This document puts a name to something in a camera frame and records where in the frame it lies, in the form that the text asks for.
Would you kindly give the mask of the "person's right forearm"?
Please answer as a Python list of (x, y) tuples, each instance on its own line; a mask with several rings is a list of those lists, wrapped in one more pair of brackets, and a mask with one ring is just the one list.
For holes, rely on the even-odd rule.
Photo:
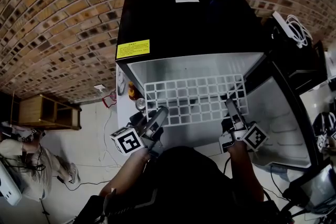
[(237, 199), (243, 203), (263, 202), (264, 191), (255, 175), (246, 144), (236, 141), (228, 152)]

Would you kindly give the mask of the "person's left forearm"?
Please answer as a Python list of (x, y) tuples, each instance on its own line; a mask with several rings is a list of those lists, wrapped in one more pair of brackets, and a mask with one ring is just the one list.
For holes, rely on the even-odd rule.
[(135, 184), (149, 159), (150, 154), (147, 148), (133, 152), (117, 174), (102, 188), (99, 196), (105, 197), (113, 190), (117, 195), (124, 194)]

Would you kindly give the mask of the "black cabinet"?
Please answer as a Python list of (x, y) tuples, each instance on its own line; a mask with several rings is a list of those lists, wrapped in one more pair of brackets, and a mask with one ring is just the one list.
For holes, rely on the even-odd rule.
[(268, 51), (290, 86), (303, 94), (327, 80), (327, 67), (323, 43), (298, 48), (274, 18), (267, 18), (263, 24), (268, 39)]

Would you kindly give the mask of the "wooden shelf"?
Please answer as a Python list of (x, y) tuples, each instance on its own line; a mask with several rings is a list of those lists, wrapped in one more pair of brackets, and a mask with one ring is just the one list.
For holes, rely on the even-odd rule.
[(39, 94), (21, 100), (18, 107), (18, 125), (32, 129), (74, 130), (81, 129), (81, 108), (62, 103)]

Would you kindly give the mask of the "person's black clothed body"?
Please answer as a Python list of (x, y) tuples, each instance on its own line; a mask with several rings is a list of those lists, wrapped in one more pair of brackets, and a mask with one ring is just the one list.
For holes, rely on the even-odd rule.
[(124, 194), (93, 195), (73, 224), (286, 224), (264, 192), (263, 202), (237, 199), (233, 176), (189, 147), (149, 159)]

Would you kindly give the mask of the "white power strip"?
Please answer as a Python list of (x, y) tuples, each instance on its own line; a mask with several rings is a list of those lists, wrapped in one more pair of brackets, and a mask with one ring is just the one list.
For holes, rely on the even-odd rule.
[(297, 43), (298, 48), (302, 48), (303, 45), (301, 44), (301, 41), (295, 36), (294, 32), (290, 29), (289, 25), (282, 18), (282, 16), (277, 11), (274, 11), (272, 16), (277, 21), (277, 23), (281, 26), (281, 28), (284, 30), (288, 38), (293, 39)]

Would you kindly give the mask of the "white table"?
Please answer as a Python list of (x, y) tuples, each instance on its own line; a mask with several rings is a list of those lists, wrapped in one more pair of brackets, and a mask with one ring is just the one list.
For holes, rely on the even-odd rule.
[[(118, 65), (116, 65), (116, 93), (117, 93), (117, 75), (118, 75), (119, 70), (121, 70), (121, 68)], [(130, 122), (129, 118), (138, 112), (138, 110), (135, 107), (135, 101), (129, 98), (128, 83), (130, 82), (130, 80), (126, 76), (125, 73), (124, 73), (124, 77), (126, 80), (124, 94), (122, 96), (118, 96), (117, 94), (117, 116), (118, 116), (118, 127), (119, 128), (126, 126), (126, 124)]]

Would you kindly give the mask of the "white wire fridge shelf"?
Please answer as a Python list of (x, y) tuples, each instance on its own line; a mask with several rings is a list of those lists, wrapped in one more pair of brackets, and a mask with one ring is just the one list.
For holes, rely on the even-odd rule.
[(239, 112), (249, 113), (243, 76), (229, 74), (200, 78), (149, 82), (144, 85), (146, 118), (160, 107), (168, 109), (163, 126), (178, 126), (228, 118), (226, 100), (232, 99)]

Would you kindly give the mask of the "black mini fridge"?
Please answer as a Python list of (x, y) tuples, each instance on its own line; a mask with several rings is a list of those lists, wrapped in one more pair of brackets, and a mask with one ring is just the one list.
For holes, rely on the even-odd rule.
[[(241, 74), (249, 108), (243, 117), (269, 136), (254, 163), (304, 170), (322, 162), (300, 95), (271, 59), (264, 28), (245, 0), (125, 0), (117, 46), (136, 41), (149, 51), (115, 60), (144, 97), (149, 82)], [(163, 126), (161, 143), (217, 143), (222, 120)]]

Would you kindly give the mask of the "black field monitor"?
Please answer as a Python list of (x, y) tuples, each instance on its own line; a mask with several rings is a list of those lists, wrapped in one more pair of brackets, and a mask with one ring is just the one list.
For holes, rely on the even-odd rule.
[(296, 180), (283, 192), (283, 197), (306, 212), (316, 215), (328, 213), (336, 207), (336, 170), (327, 164), (313, 169)]

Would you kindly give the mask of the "white plastic bag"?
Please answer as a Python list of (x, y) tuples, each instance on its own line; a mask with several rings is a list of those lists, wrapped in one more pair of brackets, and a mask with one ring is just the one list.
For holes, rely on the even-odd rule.
[(122, 96), (125, 91), (126, 80), (123, 71), (119, 70), (117, 75), (117, 94)]

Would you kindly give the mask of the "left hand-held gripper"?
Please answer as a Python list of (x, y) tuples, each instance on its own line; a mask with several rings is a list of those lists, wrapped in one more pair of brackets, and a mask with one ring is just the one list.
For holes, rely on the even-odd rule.
[(163, 152), (160, 141), (163, 134), (163, 123), (168, 117), (169, 110), (160, 106), (158, 110), (152, 110), (146, 116), (138, 112), (130, 117), (130, 122), (110, 135), (117, 150), (124, 156), (146, 148), (153, 157), (159, 157)]

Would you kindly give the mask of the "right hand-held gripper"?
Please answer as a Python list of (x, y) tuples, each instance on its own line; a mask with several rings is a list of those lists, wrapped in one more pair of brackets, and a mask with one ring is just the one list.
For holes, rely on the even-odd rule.
[(224, 119), (221, 122), (223, 130), (222, 135), (219, 137), (221, 153), (227, 152), (227, 149), (238, 141), (243, 141), (250, 152), (258, 151), (268, 140), (268, 134), (264, 132), (256, 122), (246, 123), (231, 98), (226, 100), (225, 105), (231, 120)]

